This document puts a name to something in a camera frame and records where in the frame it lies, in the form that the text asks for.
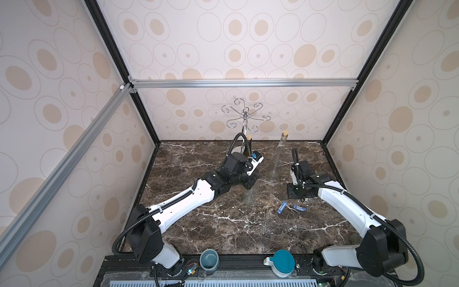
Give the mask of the clear bottle black cap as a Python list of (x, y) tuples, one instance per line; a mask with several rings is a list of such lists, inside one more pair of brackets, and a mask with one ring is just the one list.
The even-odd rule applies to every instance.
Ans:
[(253, 187), (250, 190), (245, 190), (243, 194), (243, 204), (245, 206), (252, 206), (255, 204), (259, 191), (259, 181), (254, 183)]

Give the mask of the dark green wine bottle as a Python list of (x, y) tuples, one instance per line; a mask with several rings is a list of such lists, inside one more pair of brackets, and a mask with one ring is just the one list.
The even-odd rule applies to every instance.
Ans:
[(252, 156), (252, 136), (247, 135), (246, 140), (244, 143), (244, 149), (243, 149), (243, 154), (246, 157), (251, 157)]

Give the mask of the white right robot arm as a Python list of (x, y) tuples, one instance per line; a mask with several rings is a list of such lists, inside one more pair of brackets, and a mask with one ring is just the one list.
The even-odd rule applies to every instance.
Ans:
[(398, 220), (387, 220), (350, 194), (328, 173), (315, 173), (307, 161), (290, 168), (292, 183), (287, 185), (290, 197), (318, 197), (337, 210), (362, 238), (358, 245), (323, 246), (313, 252), (312, 265), (316, 272), (344, 266), (362, 269), (380, 277), (408, 261), (407, 246), (400, 240), (406, 234)]

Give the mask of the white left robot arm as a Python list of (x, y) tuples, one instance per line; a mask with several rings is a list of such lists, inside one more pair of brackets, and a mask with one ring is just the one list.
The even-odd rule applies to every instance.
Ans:
[(121, 239), (128, 242), (138, 262), (155, 262), (167, 269), (173, 268), (181, 256), (172, 245), (163, 241), (162, 234), (195, 208), (229, 192), (231, 187), (241, 185), (251, 189), (257, 181), (256, 169), (263, 160), (257, 151), (249, 156), (234, 152), (225, 157), (222, 166), (205, 173), (174, 197), (150, 207), (137, 205), (128, 218)]

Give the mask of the horizontal aluminium rail back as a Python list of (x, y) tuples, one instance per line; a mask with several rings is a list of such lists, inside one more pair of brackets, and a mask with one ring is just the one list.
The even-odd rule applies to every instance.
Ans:
[(134, 88), (355, 87), (357, 78), (251, 80), (133, 80)]

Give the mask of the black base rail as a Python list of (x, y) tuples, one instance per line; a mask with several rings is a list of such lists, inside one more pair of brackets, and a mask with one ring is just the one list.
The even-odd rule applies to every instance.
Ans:
[(177, 283), (184, 287), (393, 287), (385, 277), (372, 277), (360, 270), (334, 267), (325, 275), (316, 274), (307, 265), (307, 257), (295, 255), (294, 272), (277, 277), (264, 265), (266, 255), (220, 255), (219, 267), (213, 274), (197, 267), (190, 275), (187, 271), (198, 263), (197, 255), (185, 258), (185, 270), (170, 277), (166, 270), (152, 264), (140, 264), (133, 257), (108, 256), (96, 277), (96, 287), (167, 287)]

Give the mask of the teal lid white container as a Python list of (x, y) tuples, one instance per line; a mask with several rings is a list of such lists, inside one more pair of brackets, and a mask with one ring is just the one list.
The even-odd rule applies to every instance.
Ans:
[(272, 257), (266, 257), (263, 265), (269, 266), (277, 277), (285, 278), (296, 268), (293, 255), (287, 250), (278, 250)]

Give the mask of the chrome glass rack stand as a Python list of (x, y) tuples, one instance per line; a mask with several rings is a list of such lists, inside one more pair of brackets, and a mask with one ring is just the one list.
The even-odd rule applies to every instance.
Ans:
[(221, 111), (224, 114), (229, 114), (230, 112), (235, 112), (237, 117), (236, 118), (231, 118), (227, 120), (226, 122), (226, 127), (229, 129), (235, 129), (238, 127), (238, 122), (241, 120), (241, 133), (243, 133), (245, 136), (251, 135), (253, 136), (254, 133), (257, 133), (259, 131), (259, 127), (254, 124), (251, 127), (249, 126), (249, 121), (254, 120), (254, 121), (259, 121), (259, 122), (267, 122), (271, 120), (271, 117), (268, 115), (261, 115), (260, 117), (255, 117), (255, 114), (262, 110), (264, 107), (264, 104), (261, 102), (256, 102), (252, 105), (253, 111), (251, 111), (251, 108), (247, 106), (245, 100), (243, 98), (236, 98), (234, 100), (233, 105), (223, 105), (221, 107)]

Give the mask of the grey teal cup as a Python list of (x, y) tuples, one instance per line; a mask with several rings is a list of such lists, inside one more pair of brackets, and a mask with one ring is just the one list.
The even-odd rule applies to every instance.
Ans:
[(200, 266), (208, 272), (214, 273), (219, 267), (219, 255), (214, 249), (207, 249), (200, 255)]

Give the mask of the clear glass bottle cork stopper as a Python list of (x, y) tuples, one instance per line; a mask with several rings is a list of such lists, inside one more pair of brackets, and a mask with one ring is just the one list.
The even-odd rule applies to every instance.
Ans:
[(289, 131), (284, 130), (281, 136), (281, 139), (276, 147), (275, 152), (273, 153), (273, 157), (271, 160), (271, 170), (270, 170), (270, 177), (272, 179), (278, 178), (280, 175), (280, 171), (283, 167), (284, 162), (284, 154), (286, 151), (286, 144), (288, 140)]

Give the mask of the aluminium rail left side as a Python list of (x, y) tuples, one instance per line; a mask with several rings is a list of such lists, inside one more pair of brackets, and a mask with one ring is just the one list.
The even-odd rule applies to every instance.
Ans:
[(95, 138), (100, 134), (107, 122), (119, 107), (124, 98), (130, 94), (133, 85), (123, 84), (116, 94), (104, 106), (103, 110), (92, 121), (78, 141), (56, 166), (51, 175), (43, 182), (37, 193), (30, 199), (27, 205), (16, 216), (12, 224), (1, 238), (1, 268), (8, 263), (16, 249), (24, 240), (31, 228), (43, 214), (54, 196), (68, 179), (75, 166), (80, 162), (87, 150), (91, 147)]

